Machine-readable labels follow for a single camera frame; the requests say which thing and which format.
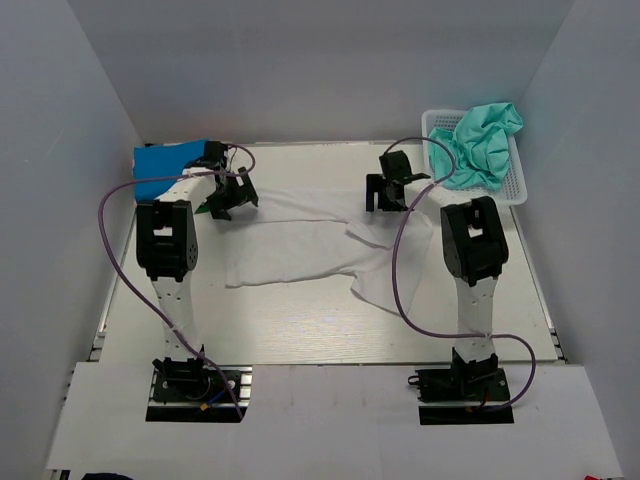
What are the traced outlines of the white t shirt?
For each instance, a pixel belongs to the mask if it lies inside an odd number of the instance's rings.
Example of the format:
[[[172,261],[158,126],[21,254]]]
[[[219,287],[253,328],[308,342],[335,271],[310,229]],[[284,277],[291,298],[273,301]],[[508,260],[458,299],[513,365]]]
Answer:
[[[368,212],[362,194],[330,190],[265,189],[220,230],[228,288],[344,275],[357,298],[392,314],[410,309],[434,234],[420,212]]]

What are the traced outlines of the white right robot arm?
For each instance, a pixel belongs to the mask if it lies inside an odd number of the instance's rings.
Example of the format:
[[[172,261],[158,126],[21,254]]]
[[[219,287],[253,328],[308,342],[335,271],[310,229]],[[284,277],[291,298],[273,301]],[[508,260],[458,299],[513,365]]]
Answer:
[[[379,208],[384,212],[404,214],[391,254],[391,288],[396,309],[415,331],[455,341],[452,388],[463,398],[475,398],[486,389],[488,376],[498,369],[492,339],[493,297],[509,250],[496,204],[492,198],[484,196],[440,210],[443,258],[456,285],[458,331],[455,334],[428,332],[412,323],[404,311],[397,266],[402,234],[411,215],[404,187],[429,176],[413,173],[409,159],[402,151],[385,152],[379,162],[381,172],[366,176],[365,206],[368,212]]]

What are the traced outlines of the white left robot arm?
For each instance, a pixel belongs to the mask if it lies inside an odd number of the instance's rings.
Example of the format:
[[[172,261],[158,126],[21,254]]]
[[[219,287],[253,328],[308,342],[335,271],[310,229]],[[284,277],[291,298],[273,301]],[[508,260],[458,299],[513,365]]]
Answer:
[[[258,205],[247,168],[227,176],[192,167],[166,192],[136,207],[136,259],[158,300],[169,360],[188,361],[204,353],[191,297],[199,259],[195,212],[204,206],[213,219],[229,221],[230,211],[245,204]]]

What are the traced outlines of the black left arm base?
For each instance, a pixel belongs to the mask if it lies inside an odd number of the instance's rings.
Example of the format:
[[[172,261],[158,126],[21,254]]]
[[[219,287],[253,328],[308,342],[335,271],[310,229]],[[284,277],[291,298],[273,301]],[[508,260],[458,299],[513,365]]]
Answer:
[[[145,420],[164,423],[235,424],[248,409],[252,369],[216,371],[199,359],[153,361]]]

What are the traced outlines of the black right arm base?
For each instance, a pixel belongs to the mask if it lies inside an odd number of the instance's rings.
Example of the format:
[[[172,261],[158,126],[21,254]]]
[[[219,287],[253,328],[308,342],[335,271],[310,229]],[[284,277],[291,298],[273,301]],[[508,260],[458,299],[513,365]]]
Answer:
[[[507,425],[514,422],[506,374],[498,357],[466,363],[452,353],[447,368],[423,368],[407,378],[417,390],[422,426]]]

